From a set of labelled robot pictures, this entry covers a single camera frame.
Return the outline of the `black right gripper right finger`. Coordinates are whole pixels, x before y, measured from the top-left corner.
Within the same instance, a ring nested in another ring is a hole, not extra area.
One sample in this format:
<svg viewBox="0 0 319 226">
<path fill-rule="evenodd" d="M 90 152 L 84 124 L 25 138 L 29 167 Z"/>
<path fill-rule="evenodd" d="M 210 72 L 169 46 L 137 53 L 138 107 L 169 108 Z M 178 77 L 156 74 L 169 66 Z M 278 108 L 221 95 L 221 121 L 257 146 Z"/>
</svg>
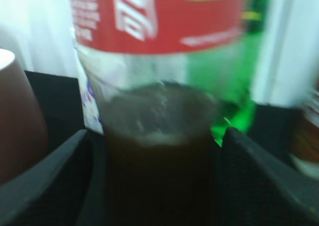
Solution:
<svg viewBox="0 0 319 226">
<path fill-rule="evenodd" d="M 217 151 L 223 226 L 317 226 L 319 183 L 236 128 Z"/>
</svg>

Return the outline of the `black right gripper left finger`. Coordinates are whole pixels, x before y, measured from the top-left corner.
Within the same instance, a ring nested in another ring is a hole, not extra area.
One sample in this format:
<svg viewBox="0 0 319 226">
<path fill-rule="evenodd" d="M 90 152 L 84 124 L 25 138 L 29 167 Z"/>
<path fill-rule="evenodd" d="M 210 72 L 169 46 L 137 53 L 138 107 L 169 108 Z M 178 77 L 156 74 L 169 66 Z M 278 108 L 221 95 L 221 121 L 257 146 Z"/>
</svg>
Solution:
<svg viewBox="0 0 319 226">
<path fill-rule="evenodd" d="M 80 130 L 31 169 L 0 188 L 2 226 L 101 226 L 102 162 Z"/>
</svg>

